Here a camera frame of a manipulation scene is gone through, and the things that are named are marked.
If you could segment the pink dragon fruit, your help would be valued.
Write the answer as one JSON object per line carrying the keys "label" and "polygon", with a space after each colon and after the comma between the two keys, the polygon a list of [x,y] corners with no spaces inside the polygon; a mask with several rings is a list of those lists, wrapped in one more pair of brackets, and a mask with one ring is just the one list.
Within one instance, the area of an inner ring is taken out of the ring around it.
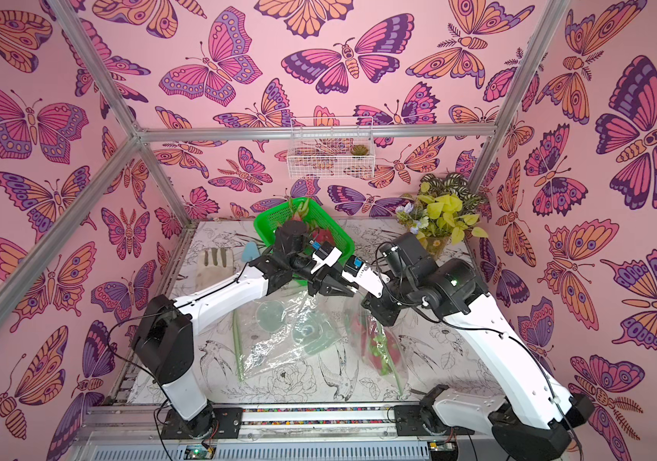
{"label": "pink dragon fruit", "polygon": [[324,243],[329,243],[330,245],[335,244],[332,232],[323,228],[316,228],[313,230],[311,239],[316,241],[319,245],[323,245]]}
{"label": "pink dragon fruit", "polygon": [[380,376],[391,374],[401,363],[401,348],[397,338],[368,318],[360,319],[355,330],[362,359]]}

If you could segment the clear green zip-top bag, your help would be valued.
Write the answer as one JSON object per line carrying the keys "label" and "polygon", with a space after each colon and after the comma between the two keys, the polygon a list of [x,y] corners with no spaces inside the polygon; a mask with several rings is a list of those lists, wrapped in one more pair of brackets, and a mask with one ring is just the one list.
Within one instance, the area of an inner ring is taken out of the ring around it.
{"label": "clear green zip-top bag", "polygon": [[235,309],[232,326],[242,381],[314,357],[341,339],[324,299],[297,282]]}

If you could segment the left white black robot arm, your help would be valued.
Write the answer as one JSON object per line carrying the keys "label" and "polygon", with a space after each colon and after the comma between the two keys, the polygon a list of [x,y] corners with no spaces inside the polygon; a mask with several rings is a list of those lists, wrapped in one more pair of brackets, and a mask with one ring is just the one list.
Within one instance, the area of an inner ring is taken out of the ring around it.
{"label": "left white black robot arm", "polygon": [[312,238],[305,223],[290,220],[276,229],[274,243],[238,274],[191,295],[153,298],[131,340],[132,351],[172,405],[185,434],[211,435],[215,416],[196,369],[196,337],[292,280],[304,280],[311,296],[351,298],[365,266],[362,259],[345,257],[337,247]]}

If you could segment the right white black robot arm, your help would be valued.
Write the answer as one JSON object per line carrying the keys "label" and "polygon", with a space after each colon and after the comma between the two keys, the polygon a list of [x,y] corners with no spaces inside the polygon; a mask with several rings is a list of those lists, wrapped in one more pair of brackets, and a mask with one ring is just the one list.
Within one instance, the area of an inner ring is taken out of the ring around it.
{"label": "right white black robot arm", "polygon": [[487,403],[448,385],[435,386],[420,403],[429,429],[490,435],[514,460],[555,460],[579,443],[574,431],[593,415],[593,403],[563,387],[534,357],[468,262],[437,263],[410,232],[379,244],[376,258],[388,271],[357,257],[345,266],[367,292],[363,307],[384,327],[394,326],[403,309],[413,309],[459,333],[502,391]]}

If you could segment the green plastic basket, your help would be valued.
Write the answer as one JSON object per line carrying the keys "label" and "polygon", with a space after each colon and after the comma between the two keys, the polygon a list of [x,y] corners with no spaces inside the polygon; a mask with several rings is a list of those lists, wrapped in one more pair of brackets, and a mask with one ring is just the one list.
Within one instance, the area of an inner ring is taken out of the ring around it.
{"label": "green plastic basket", "polygon": [[343,269],[354,253],[353,241],[312,199],[294,199],[263,211],[256,217],[254,228],[266,249],[251,265],[261,271],[269,294],[289,282],[307,287],[306,281],[296,276],[296,270],[312,260],[311,234],[316,228],[332,232],[334,246],[342,252],[338,262]]}

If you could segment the potted plant in amber vase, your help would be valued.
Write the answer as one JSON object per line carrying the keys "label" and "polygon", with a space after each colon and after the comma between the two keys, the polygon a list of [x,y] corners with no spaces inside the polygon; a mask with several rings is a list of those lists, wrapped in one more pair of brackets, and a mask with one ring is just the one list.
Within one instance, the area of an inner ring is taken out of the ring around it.
{"label": "potted plant in amber vase", "polygon": [[442,255],[449,245],[472,237],[488,237],[480,227],[481,207],[488,200],[473,192],[459,173],[444,178],[426,174],[418,193],[406,198],[409,202],[396,208],[396,217],[434,257]]}

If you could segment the metal base rail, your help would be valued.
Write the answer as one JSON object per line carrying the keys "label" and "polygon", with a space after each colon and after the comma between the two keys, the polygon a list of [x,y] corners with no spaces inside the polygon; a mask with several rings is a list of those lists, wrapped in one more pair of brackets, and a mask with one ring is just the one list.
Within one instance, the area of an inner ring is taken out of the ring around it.
{"label": "metal base rail", "polygon": [[191,438],[156,405],[101,406],[70,460],[506,460],[490,435],[433,432],[416,403],[217,405],[207,435]]}

